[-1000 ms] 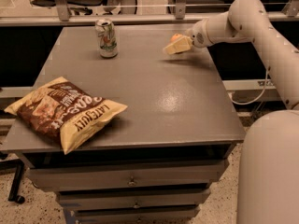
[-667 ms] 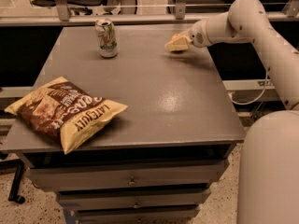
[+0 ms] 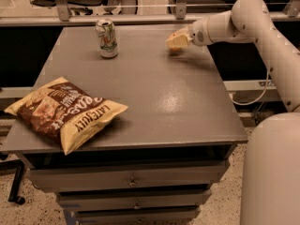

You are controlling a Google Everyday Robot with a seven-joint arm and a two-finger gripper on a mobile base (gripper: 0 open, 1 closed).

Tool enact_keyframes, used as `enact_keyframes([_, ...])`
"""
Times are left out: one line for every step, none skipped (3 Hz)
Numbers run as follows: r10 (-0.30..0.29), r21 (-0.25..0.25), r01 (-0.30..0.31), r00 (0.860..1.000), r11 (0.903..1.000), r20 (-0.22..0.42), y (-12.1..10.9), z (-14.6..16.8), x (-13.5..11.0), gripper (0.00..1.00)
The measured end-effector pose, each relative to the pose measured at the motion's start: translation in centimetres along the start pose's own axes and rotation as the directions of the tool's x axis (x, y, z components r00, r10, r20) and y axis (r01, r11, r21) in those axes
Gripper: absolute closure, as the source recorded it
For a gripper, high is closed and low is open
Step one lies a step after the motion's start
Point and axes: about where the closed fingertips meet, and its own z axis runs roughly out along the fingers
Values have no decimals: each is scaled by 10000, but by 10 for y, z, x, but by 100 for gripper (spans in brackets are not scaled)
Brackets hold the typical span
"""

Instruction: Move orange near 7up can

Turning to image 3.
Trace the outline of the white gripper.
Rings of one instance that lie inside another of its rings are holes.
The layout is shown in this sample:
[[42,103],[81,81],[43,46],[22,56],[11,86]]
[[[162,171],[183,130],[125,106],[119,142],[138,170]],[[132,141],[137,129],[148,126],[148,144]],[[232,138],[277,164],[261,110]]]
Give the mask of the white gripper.
[[208,33],[209,17],[201,18],[189,26],[185,26],[175,32],[173,32],[166,40],[168,48],[186,48],[189,43],[192,42],[196,46],[211,45],[211,40]]

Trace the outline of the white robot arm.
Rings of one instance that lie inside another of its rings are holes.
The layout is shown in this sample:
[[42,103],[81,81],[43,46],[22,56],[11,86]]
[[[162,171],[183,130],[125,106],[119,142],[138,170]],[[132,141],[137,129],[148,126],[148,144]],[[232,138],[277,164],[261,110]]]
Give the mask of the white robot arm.
[[263,0],[237,0],[229,11],[172,33],[172,50],[189,44],[253,43],[286,112],[255,127],[244,159],[240,225],[300,225],[300,52],[276,29]]

